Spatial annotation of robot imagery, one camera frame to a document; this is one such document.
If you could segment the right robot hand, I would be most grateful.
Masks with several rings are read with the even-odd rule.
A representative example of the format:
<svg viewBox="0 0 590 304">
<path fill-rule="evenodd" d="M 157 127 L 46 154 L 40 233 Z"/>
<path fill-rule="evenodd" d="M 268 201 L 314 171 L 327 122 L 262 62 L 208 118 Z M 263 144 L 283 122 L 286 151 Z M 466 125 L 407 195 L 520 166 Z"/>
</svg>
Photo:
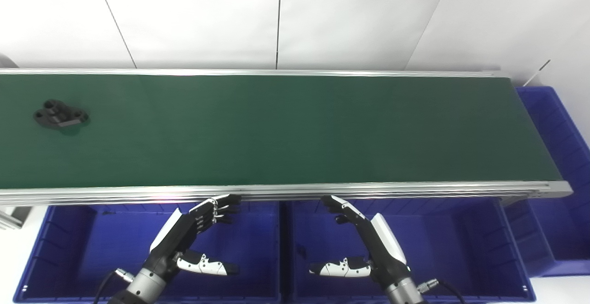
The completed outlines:
<svg viewBox="0 0 590 304">
<path fill-rule="evenodd" d="M 345 257 L 340 261 L 312 263 L 308 268 L 309 273 L 340 278 L 371 277 L 387 291 L 400 289 L 417 292 L 400 243 L 380 213 L 368 218 L 352 203 L 335 195 L 323 196 L 321 201 L 330 212 L 336 214 L 338 224 L 348 222 L 354 225 L 369 258 Z"/>
</svg>

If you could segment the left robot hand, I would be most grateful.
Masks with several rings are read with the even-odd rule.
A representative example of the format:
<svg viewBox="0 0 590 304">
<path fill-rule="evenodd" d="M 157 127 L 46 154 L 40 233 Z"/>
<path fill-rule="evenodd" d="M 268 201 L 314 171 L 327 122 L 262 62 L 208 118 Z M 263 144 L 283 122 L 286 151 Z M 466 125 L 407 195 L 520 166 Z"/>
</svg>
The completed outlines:
<svg viewBox="0 0 590 304">
<path fill-rule="evenodd" d="M 186 213 L 176 209 L 151 244 L 142 268 L 166 282 L 172 281 L 180 270 L 215 276 L 238 275 L 237 264 L 215 260 L 190 247 L 198 235 L 214 224 L 229 224 L 229 215 L 238 212 L 241 201 L 240 195 L 230 193 L 209 197 Z"/>
</svg>

